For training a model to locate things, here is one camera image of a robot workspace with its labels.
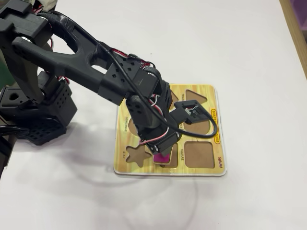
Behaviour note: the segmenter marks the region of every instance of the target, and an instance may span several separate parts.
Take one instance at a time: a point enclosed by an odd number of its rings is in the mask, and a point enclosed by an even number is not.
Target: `yellow label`
[[[217,132],[216,132],[216,135],[214,136],[214,142],[216,144],[219,144],[220,143],[220,134],[219,134],[219,126],[217,124],[217,115],[216,115],[215,109],[211,110],[211,116],[212,116],[213,120],[216,122],[216,126],[217,126]]]

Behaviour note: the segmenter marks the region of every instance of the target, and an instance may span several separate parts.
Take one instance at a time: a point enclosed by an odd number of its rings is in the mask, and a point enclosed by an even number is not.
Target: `wooden edge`
[[[279,0],[279,2],[282,6],[283,14],[286,19],[298,57],[301,61],[305,77],[307,78],[307,44],[305,42],[303,33],[295,17],[290,0]]]

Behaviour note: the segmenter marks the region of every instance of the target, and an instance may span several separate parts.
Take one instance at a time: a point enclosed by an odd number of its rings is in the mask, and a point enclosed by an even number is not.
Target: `robotic arm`
[[[212,138],[217,125],[196,101],[172,103],[169,83],[148,61],[125,54],[97,41],[67,16],[51,11],[31,14],[32,6],[11,0],[0,11],[0,48],[20,88],[5,88],[0,96],[0,115],[29,129],[19,135],[41,145],[66,132],[77,108],[71,89],[58,76],[66,76],[112,103],[126,106],[138,130],[140,145],[152,154],[170,153],[182,134]],[[75,54],[53,52],[52,35],[64,39]],[[103,74],[93,65],[106,69]],[[37,67],[44,69],[37,76]],[[179,129],[179,124],[210,120],[214,131],[199,135]]]

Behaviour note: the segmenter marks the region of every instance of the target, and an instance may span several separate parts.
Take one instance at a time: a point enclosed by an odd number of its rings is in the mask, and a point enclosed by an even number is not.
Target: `wooden shape puzzle board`
[[[224,146],[216,92],[211,85],[170,85],[173,101],[197,100],[217,122],[218,133],[211,139],[183,135],[172,148],[168,163],[158,164],[140,138],[123,102],[118,109],[114,171],[125,175],[222,176],[226,173]],[[209,121],[180,129],[207,134],[213,131]]]

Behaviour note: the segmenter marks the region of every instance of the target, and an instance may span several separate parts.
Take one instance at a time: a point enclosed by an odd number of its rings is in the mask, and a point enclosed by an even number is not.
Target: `black servo bracket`
[[[190,125],[209,120],[210,117],[210,113],[208,113],[208,111],[196,100],[176,102],[174,103],[174,107],[176,109],[173,110],[170,115],[178,124],[185,122]]]

